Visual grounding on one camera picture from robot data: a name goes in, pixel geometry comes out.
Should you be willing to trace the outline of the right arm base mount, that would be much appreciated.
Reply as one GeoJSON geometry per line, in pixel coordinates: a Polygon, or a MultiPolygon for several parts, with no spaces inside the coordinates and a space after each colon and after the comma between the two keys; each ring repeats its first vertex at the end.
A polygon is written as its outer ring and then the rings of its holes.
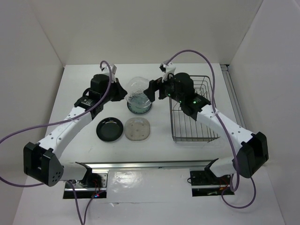
{"type": "Polygon", "coordinates": [[[230,175],[218,178],[205,170],[190,171],[187,182],[191,185],[193,197],[217,196],[223,192],[224,195],[234,195],[230,190],[230,178],[230,175]]]}

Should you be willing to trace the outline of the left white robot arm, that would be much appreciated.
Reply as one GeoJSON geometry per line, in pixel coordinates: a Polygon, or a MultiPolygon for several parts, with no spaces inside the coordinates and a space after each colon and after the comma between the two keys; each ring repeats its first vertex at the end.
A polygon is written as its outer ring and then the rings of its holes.
{"type": "Polygon", "coordinates": [[[60,157],[76,135],[103,110],[109,101],[121,101],[127,92],[118,78],[96,74],[69,115],[49,135],[37,143],[27,143],[23,149],[24,173],[52,187],[59,181],[76,180],[87,187],[92,183],[92,169],[84,163],[62,164],[60,157]]]}

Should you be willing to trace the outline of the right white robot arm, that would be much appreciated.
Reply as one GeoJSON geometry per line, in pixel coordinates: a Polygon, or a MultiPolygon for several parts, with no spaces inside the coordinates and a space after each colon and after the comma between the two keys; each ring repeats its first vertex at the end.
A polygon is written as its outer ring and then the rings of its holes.
{"type": "Polygon", "coordinates": [[[159,99],[169,97],[180,104],[181,110],[194,120],[200,121],[233,147],[233,158],[215,159],[206,166],[205,180],[214,184],[222,176],[238,173],[244,178],[253,174],[269,159],[266,136],[244,129],[225,115],[194,89],[194,81],[187,73],[178,73],[166,80],[151,80],[144,94],[151,102],[155,93],[159,99]]]}

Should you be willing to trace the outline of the blue patterned ceramic plate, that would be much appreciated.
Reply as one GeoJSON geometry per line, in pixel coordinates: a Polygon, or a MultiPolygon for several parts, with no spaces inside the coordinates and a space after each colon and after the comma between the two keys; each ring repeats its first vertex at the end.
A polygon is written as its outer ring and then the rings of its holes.
{"type": "Polygon", "coordinates": [[[151,110],[152,104],[150,104],[147,107],[138,108],[136,105],[127,103],[127,108],[133,114],[142,115],[142,114],[146,114],[147,112],[149,112],[151,110]]]}

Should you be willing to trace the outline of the clear ribbed glass plate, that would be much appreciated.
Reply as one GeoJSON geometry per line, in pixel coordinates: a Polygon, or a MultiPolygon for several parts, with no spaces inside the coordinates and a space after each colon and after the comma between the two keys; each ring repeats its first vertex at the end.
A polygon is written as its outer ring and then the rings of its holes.
{"type": "Polygon", "coordinates": [[[127,95],[125,96],[127,103],[136,105],[138,108],[147,107],[152,104],[147,96],[143,93],[148,86],[148,79],[143,77],[134,77],[131,79],[125,88],[127,91],[127,95]]]}

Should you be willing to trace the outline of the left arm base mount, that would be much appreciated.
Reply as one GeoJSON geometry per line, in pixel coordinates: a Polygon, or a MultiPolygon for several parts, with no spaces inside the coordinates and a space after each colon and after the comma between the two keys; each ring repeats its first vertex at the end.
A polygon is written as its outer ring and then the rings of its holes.
{"type": "Polygon", "coordinates": [[[107,197],[108,173],[93,173],[87,180],[71,180],[78,199],[105,199],[107,197]]]}

